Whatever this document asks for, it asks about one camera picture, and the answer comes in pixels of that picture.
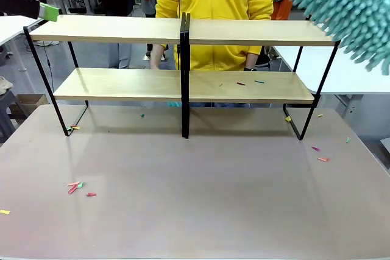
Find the person's right hand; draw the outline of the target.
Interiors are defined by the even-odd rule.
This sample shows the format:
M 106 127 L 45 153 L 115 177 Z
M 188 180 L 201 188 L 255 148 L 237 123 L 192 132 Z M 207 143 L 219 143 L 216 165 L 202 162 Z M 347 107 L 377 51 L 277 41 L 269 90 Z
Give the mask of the person's right hand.
M 151 69 L 160 69 L 161 58 L 165 53 L 165 47 L 160 44 L 154 44 L 149 60 Z

